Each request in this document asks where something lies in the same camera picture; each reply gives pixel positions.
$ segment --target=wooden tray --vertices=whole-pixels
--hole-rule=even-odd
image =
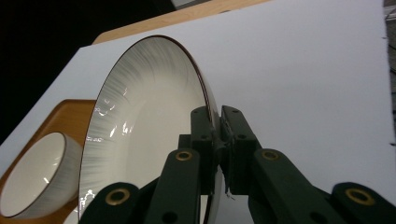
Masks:
[[[0,192],[8,178],[9,173],[14,168],[21,156],[34,144],[38,139],[48,133],[61,132],[66,133],[82,146],[85,143],[85,135],[90,123],[94,100],[64,100],[60,102],[49,114],[43,124],[38,128],[33,137],[21,151],[17,159],[11,164],[8,170],[0,179]],[[64,223],[67,216],[78,205],[78,198],[67,203],[64,207],[46,217],[34,219],[13,219],[0,216],[0,223]]]

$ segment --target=wooden surface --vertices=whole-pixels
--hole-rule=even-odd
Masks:
[[[184,21],[192,21],[238,8],[249,7],[267,1],[269,0],[211,0],[193,7],[186,7],[146,21],[140,21],[104,32],[93,41],[93,44],[143,33]]]
[[[33,137],[23,148],[21,154],[17,157],[17,159],[11,164],[11,166],[2,176],[2,178],[0,179],[0,191],[4,186],[9,173],[16,165],[18,160],[21,158],[21,156],[30,148],[32,144],[34,144],[44,135],[54,132],[66,133],[83,146],[94,105],[94,100],[65,100],[60,102],[35,132]],[[0,223],[64,223],[64,220],[77,205],[78,198],[70,203],[67,203],[63,208],[46,217],[35,219],[12,219],[0,216]]]

